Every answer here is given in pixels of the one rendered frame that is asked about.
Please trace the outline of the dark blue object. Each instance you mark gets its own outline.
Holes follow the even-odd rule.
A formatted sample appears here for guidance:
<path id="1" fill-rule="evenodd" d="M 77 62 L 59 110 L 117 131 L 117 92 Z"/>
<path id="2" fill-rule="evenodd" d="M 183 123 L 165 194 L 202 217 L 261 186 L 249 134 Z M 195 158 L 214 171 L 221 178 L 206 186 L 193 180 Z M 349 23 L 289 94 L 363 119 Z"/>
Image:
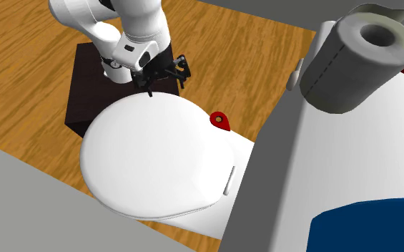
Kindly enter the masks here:
<path id="1" fill-rule="evenodd" d="M 404 198 L 352 203 L 315 216 L 306 252 L 404 252 Z"/>

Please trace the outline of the dark robot stand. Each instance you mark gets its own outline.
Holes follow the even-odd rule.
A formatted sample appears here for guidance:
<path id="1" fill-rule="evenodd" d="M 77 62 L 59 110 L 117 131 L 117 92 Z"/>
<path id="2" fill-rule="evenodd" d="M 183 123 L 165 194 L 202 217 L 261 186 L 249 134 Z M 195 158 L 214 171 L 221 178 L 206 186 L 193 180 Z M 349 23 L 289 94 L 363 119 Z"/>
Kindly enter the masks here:
<path id="1" fill-rule="evenodd" d="M 64 124 L 83 137 L 102 110 L 142 91 L 131 82 L 117 84 L 105 77 L 97 48 L 91 42 L 78 44 Z"/>

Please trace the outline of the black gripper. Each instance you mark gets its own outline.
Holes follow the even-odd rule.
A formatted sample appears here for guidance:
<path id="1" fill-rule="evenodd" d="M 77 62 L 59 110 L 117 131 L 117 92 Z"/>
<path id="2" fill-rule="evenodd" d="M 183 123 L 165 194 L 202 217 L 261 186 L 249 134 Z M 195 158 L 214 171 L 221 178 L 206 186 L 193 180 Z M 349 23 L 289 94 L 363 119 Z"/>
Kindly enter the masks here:
<path id="1" fill-rule="evenodd" d="M 184 89 L 184 83 L 191 77 L 190 68 L 185 55 L 181 54 L 174 59 L 172 53 L 172 44 L 157 56 L 152 58 L 149 52 L 145 52 L 139 65 L 142 68 L 139 72 L 131 71 L 133 85 L 136 89 L 142 89 L 149 97 L 153 97 L 150 86 L 152 80 L 163 79 L 169 76 L 175 77 L 179 85 Z"/>

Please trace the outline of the red teardrop-shaped tag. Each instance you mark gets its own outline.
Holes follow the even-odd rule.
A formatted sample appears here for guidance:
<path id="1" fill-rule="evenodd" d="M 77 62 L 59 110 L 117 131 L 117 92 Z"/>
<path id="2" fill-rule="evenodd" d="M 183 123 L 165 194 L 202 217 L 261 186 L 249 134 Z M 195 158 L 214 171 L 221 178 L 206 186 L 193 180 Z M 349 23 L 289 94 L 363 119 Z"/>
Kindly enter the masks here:
<path id="1" fill-rule="evenodd" d="M 216 111 L 210 115 L 210 122 L 213 126 L 221 130 L 230 131 L 230 123 L 225 113 Z"/>

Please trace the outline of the white toilet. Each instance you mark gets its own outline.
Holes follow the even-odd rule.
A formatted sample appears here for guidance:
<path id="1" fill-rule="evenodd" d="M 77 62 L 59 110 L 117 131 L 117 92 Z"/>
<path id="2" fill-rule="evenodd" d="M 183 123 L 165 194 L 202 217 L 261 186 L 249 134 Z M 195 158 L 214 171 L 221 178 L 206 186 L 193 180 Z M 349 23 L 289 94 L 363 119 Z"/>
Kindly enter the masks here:
<path id="1" fill-rule="evenodd" d="M 219 252 L 306 252 L 315 216 L 404 198 L 404 74 L 342 114 L 313 107 L 297 83 L 254 142 L 184 98 L 132 95 L 90 125 L 80 166 L 117 214 L 220 238 Z"/>

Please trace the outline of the grey toilet paper roll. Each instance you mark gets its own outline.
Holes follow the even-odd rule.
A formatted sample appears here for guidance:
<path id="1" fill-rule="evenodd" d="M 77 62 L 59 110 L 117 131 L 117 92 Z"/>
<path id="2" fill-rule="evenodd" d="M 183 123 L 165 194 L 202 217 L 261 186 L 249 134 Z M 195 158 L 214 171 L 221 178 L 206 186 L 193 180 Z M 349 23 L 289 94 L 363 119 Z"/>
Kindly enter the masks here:
<path id="1" fill-rule="evenodd" d="M 331 114 L 355 109 L 404 69 L 404 9 L 356 6 L 325 22 L 297 81 L 313 107 Z"/>

